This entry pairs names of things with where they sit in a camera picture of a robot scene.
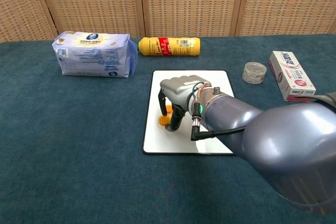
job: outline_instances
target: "green table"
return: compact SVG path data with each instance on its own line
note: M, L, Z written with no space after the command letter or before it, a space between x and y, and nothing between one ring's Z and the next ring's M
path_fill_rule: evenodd
M245 63L293 51L332 92L336 35L202 38L199 57L139 55L127 79L62 76L51 41L0 50L0 223L336 223L289 205L236 156L141 152L153 70L225 70L235 96L265 110L287 103L269 68L245 83Z

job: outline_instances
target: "wicker screen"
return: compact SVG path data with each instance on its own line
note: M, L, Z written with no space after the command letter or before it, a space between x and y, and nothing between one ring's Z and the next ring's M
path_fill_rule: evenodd
M46 0L59 32L144 36L141 0Z
M143 0L147 36L228 36L235 0Z
M44 0L1 0L0 42L53 39L56 29Z
M335 18L334 22L332 23L332 25L330 26L329 33L331 33L331 34L336 33L336 18Z
M336 18L336 0L245 1L236 35L327 33Z

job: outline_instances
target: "yellow bottle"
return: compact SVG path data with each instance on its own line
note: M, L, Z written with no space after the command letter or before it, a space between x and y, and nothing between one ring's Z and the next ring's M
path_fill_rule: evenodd
M197 56L200 49L199 38L145 37L139 42L139 50L143 55Z

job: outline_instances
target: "white tray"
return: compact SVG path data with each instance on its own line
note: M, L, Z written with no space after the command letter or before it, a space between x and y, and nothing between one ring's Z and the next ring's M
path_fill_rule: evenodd
M180 76L198 75L211 82L212 87L220 87L221 91L234 96L228 76L222 70L157 70L153 72L148 114L145 126L142 150L145 154L222 154L232 152L217 138L210 138L193 142L190 140L192 119L189 113L185 114L180 128L175 132L167 131L159 125L161 114L158 93L160 82Z

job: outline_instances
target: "white box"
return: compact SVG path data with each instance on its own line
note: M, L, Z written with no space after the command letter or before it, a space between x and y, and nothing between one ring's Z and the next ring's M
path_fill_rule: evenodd
M285 101L311 101L297 97L314 95L316 89L292 52L273 51L268 63Z

